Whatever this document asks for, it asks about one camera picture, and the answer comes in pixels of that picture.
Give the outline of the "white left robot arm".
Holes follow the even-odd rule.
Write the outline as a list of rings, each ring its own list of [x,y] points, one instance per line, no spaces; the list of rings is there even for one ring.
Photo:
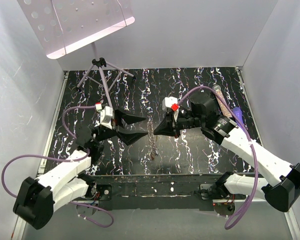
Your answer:
[[[26,178],[19,189],[13,212],[34,229],[43,228],[54,212],[78,198],[98,200],[104,187],[97,183],[85,170],[96,164],[102,155],[102,141],[118,137],[127,146],[148,133],[128,130],[125,125],[145,121],[146,117],[106,106],[100,111],[100,124],[85,127],[76,135],[77,149],[52,170],[36,178]]]

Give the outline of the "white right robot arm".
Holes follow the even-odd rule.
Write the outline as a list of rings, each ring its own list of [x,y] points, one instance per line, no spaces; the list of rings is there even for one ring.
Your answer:
[[[280,159],[252,139],[229,117],[219,112],[211,95],[197,92],[190,97],[190,110],[179,105],[176,97],[162,101],[165,117],[154,135],[178,138],[182,130],[200,128],[202,134],[252,165],[261,177],[224,173],[209,189],[206,198],[227,199],[231,195],[253,194],[280,212],[288,212],[300,196],[300,163]]]

